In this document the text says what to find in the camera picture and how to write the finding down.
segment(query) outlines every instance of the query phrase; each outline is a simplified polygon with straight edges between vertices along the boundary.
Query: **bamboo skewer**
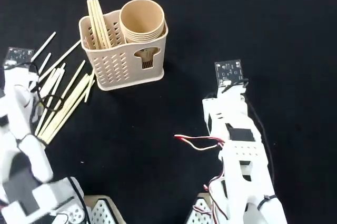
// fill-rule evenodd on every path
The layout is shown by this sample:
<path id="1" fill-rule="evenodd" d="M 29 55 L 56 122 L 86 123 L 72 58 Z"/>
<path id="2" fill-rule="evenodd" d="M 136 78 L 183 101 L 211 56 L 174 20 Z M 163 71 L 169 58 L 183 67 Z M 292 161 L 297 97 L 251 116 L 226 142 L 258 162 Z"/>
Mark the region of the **bamboo skewer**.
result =
<path id="1" fill-rule="evenodd" d="M 89 80 L 88 87 L 86 89 L 84 103 L 86 103 L 88 101 L 88 97 L 89 97 L 89 93 L 90 93 L 90 89 L 91 89 L 92 83 L 94 81 L 94 77 L 95 77 L 95 72 L 94 72 L 94 69 L 93 69 L 92 72 L 91 72 L 91 75 L 90 75 L 90 80 Z"/>
<path id="2" fill-rule="evenodd" d="M 96 49 L 104 49 L 102 36 L 100 36 L 100 34 L 101 34 L 100 25 L 99 25 L 98 20 L 96 18 L 96 9 L 94 7 L 93 0 L 88 0 L 88 1 L 89 1 L 89 6 L 90 6 L 93 21 L 94 21 L 95 29 L 96 29 L 96 37 L 97 37 L 97 40 L 98 40 L 98 46 L 96 47 Z"/>
<path id="3" fill-rule="evenodd" d="M 58 77 L 58 79 L 57 79 L 57 81 L 56 81 L 56 84 L 55 84 L 55 86 L 54 86 L 54 88 L 53 88 L 53 90 L 52 90 L 52 95 L 55 95 L 56 90 L 57 90 L 57 88 L 58 88 L 58 86 L 59 86 L 59 84 L 60 84 L 60 82 L 61 82 L 61 79 L 62 79 L 62 77 L 63 77 L 64 72 L 65 72 L 65 71 L 64 71 L 63 69 L 61 69 L 60 75 L 59 75 L 59 77 Z M 51 105 L 52 100 L 53 100 L 53 97 L 50 97 L 50 98 L 48 99 L 47 107 L 49 107 L 49 106 Z M 41 116 L 41 118 L 40 118 L 40 120 L 38 121 L 38 125 L 37 125 L 37 128 L 36 128 L 36 130 L 35 130 L 35 136 L 37 136 L 37 134 L 38 134 L 38 132 L 39 132 L 41 126 L 42 126 L 44 117 L 46 117 L 46 115 L 47 115 L 47 111 L 48 111 L 47 108 L 45 108 L 44 111 L 43 111 L 43 114 L 42 114 L 42 116 Z"/>
<path id="4" fill-rule="evenodd" d="M 38 49 L 37 52 L 33 55 L 33 57 L 31 58 L 31 62 L 33 62 L 38 57 L 38 55 L 40 55 L 40 53 L 50 43 L 50 41 L 54 38 L 55 35 L 56 32 L 53 32 L 53 34 L 44 42 L 44 44 L 40 47 L 40 49 Z"/>
<path id="5" fill-rule="evenodd" d="M 94 2 L 96 4 L 96 9 L 98 11 L 98 15 L 100 16 L 100 19 L 101 19 L 103 34 L 105 36 L 106 45 L 107 45 L 106 48 L 111 48 L 109 34 L 107 33 L 106 24 L 105 24 L 104 16 L 103 16 L 102 9 L 101 9 L 101 6 L 100 6 L 100 2 L 98 0 L 95 0 Z"/>
<path id="6" fill-rule="evenodd" d="M 42 81 L 48 74 L 62 61 L 64 60 L 79 44 L 81 40 L 78 40 L 66 53 L 64 53 L 41 77 L 40 81 Z"/>
<path id="7" fill-rule="evenodd" d="M 85 96 L 85 92 L 83 92 L 81 94 L 81 96 L 77 99 L 77 101 L 75 102 L 75 104 L 72 106 L 72 108 L 68 111 L 68 113 L 65 115 L 65 117 L 62 119 L 62 121 L 60 122 L 60 124 L 56 127 L 56 129 L 54 130 L 54 132 L 48 137 L 48 139 L 45 141 L 46 144 L 50 144 L 51 141 L 53 140 L 53 138 L 55 137 L 55 135 L 59 132 L 59 130 L 63 127 L 63 125 L 66 123 L 66 121 L 69 119 L 70 115 L 72 115 L 72 113 L 74 112 L 74 110 L 76 109 L 76 107 L 78 107 L 78 105 L 81 103 L 82 99 Z"/>
<path id="8" fill-rule="evenodd" d="M 99 35 L 102 39 L 102 42 L 103 42 L 103 47 L 102 49 L 107 49 L 108 48 L 108 45 L 107 45 L 107 40 L 106 40 L 106 37 L 105 37 L 105 34 L 104 34 L 104 28 L 103 28 L 103 24 L 101 22 L 101 18 L 100 18 L 100 12 L 98 10 L 98 6 L 97 6 L 97 1 L 98 0 L 94 0 L 92 1 L 92 8 L 94 9 L 94 15 L 95 15 L 95 18 L 97 19 L 97 22 L 98 22 L 98 25 L 99 25 Z"/>
<path id="9" fill-rule="evenodd" d="M 48 53 L 48 55 L 46 56 L 46 58 L 44 59 L 43 63 L 41 64 L 40 69 L 38 70 L 38 74 L 40 75 L 44 69 L 44 67 L 46 66 L 46 64 L 48 63 L 48 60 L 50 59 L 52 53 Z"/>
<path id="10" fill-rule="evenodd" d="M 77 98 L 80 93 L 85 89 L 89 81 L 89 77 L 86 74 L 80 81 L 80 83 L 75 87 L 69 98 L 66 100 L 64 103 L 63 108 L 57 112 L 55 117 L 52 119 L 52 121 L 49 123 L 47 128 L 45 129 L 44 133 L 41 135 L 41 139 L 45 140 L 50 136 L 55 128 L 60 124 L 61 120 L 64 118 L 66 113 L 69 111 L 69 109 L 73 106 L 74 104 L 74 99 Z"/>
<path id="11" fill-rule="evenodd" d="M 60 75 L 60 69 L 56 69 L 55 73 L 53 74 L 53 77 L 51 77 L 49 79 L 48 82 L 46 82 L 43 87 L 40 90 L 40 96 L 43 98 L 45 97 L 47 94 L 49 94 L 49 92 L 52 90 L 53 86 L 55 85 L 58 77 Z"/>
<path id="12" fill-rule="evenodd" d="M 82 70 L 83 66 L 85 64 L 85 60 L 82 61 L 82 63 L 80 64 L 80 66 L 78 67 L 78 69 L 76 70 L 74 76 L 72 77 L 72 79 L 70 80 L 69 84 L 67 85 L 67 87 L 64 89 L 61 98 L 64 99 L 64 97 L 66 96 L 67 92 L 70 90 L 71 86 L 73 85 L 73 83 L 75 82 L 76 78 L 78 77 L 80 71 Z M 59 100 L 56 104 L 56 106 L 54 107 L 54 110 L 57 110 L 59 108 L 61 104 L 61 100 Z M 45 131 L 45 129 L 47 128 L 47 126 L 49 125 L 49 123 L 51 122 L 51 120 L 53 119 L 55 115 L 55 112 L 51 112 L 51 114 L 49 115 L 49 117 L 47 118 L 46 122 L 43 124 L 42 129 L 40 130 L 40 132 L 38 133 L 39 136 L 41 136 L 43 134 L 43 132 Z"/>
<path id="13" fill-rule="evenodd" d="M 97 40 L 97 31 L 96 31 L 96 25 L 94 22 L 94 16 L 93 16 L 93 12 L 91 9 L 91 3 L 90 0 L 86 1 L 87 5 L 88 5 L 88 12 L 89 12 L 89 18 L 90 18 L 90 24 L 91 24 L 91 31 L 93 33 L 93 37 L 94 37 L 94 43 L 95 43 L 95 48 L 99 48 L 99 44 L 98 44 L 98 40 Z"/>
<path id="14" fill-rule="evenodd" d="M 41 75 L 41 72 L 43 71 L 44 67 L 46 66 L 46 64 L 47 64 L 48 60 L 50 59 L 51 55 L 52 55 L 52 53 L 49 52 L 48 55 L 46 56 L 46 58 L 44 59 L 41 67 L 38 69 L 39 75 Z M 33 88 L 35 88 L 35 86 L 36 86 L 36 82 L 31 83 L 31 85 L 29 86 L 29 90 L 30 91 L 33 90 Z"/>

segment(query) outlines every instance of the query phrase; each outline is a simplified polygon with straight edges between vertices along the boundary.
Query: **black tablecloth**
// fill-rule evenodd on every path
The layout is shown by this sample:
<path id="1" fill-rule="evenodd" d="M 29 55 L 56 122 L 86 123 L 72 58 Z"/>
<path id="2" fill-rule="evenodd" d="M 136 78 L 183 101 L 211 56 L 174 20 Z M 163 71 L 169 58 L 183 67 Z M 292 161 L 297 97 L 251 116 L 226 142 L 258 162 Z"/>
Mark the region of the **black tablecloth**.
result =
<path id="1" fill-rule="evenodd" d="M 127 1 L 100 0 L 105 13 Z M 164 78 L 111 92 L 95 86 L 46 150 L 55 179 L 72 175 L 87 195 L 109 195 L 128 223 L 183 223 L 220 163 L 217 151 L 195 151 L 173 135 L 206 134 L 201 101 L 217 89 L 214 62 L 240 58 L 289 223 L 330 220 L 337 1 L 155 1 L 169 27 Z M 84 15 L 86 0 L 0 0 L 0 54 L 37 49 L 57 31 L 39 58 L 50 51 L 52 63 L 79 39 Z M 85 58 L 80 47 L 69 55 L 66 79 Z"/>

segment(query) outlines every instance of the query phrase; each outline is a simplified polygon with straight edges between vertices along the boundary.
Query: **stacked paper cup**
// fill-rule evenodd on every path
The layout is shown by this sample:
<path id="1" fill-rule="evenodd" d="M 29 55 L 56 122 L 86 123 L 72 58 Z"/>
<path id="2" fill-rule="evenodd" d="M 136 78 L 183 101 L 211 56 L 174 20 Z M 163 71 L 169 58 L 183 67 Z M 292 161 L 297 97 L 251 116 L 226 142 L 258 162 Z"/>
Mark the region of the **stacked paper cup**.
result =
<path id="1" fill-rule="evenodd" d="M 152 0 L 133 0 L 126 3 L 120 13 L 120 26 L 127 43 L 147 43 L 160 37 L 165 16 L 162 7 Z M 143 49 L 137 53 L 143 68 L 152 67 L 157 48 Z"/>

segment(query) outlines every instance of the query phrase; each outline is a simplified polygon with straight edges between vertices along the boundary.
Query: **utensil holder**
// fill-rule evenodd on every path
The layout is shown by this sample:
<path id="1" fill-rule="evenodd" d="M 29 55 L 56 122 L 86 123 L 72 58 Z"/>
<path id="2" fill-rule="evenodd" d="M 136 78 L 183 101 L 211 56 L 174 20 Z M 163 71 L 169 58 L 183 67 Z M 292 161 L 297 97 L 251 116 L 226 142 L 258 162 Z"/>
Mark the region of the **utensil holder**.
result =
<path id="1" fill-rule="evenodd" d="M 81 45 L 94 69 L 98 87 L 109 91 L 161 79 L 169 31 L 166 22 L 163 33 L 157 39 L 146 43 L 127 43 L 119 23 L 120 10 L 103 16 L 112 45 L 109 49 L 96 49 L 89 16 L 84 16 L 78 24 Z M 135 55 L 146 49 L 156 51 L 150 63 L 142 63 L 142 58 Z"/>

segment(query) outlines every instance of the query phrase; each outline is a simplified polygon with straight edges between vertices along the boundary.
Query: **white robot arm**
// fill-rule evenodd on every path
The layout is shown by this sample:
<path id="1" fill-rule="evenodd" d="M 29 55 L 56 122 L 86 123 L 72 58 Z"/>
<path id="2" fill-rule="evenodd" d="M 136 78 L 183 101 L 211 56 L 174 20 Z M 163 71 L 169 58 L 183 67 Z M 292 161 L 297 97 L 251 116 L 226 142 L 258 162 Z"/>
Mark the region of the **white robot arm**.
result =
<path id="1" fill-rule="evenodd" d="M 0 89 L 0 205 L 3 217 L 7 224 L 28 224 L 45 215 L 66 214 L 66 223 L 82 223 L 88 218 L 88 212 L 83 207 L 80 185 L 75 178 L 51 182 L 53 171 L 43 145 L 31 133 L 30 121 L 36 119 L 32 114 L 36 111 L 32 110 L 39 101 L 28 85 L 29 81 L 36 81 L 37 76 L 25 68 L 13 68 L 5 70 L 5 79 L 4 90 Z M 20 155 L 29 161 L 14 167 L 13 161 Z"/>
<path id="2" fill-rule="evenodd" d="M 241 62 L 221 62 L 215 67 L 217 96 L 202 101 L 209 135 L 224 141 L 219 152 L 223 171 L 205 187 L 211 196 L 213 223 L 286 224 L 261 134 L 248 116 Z"/>

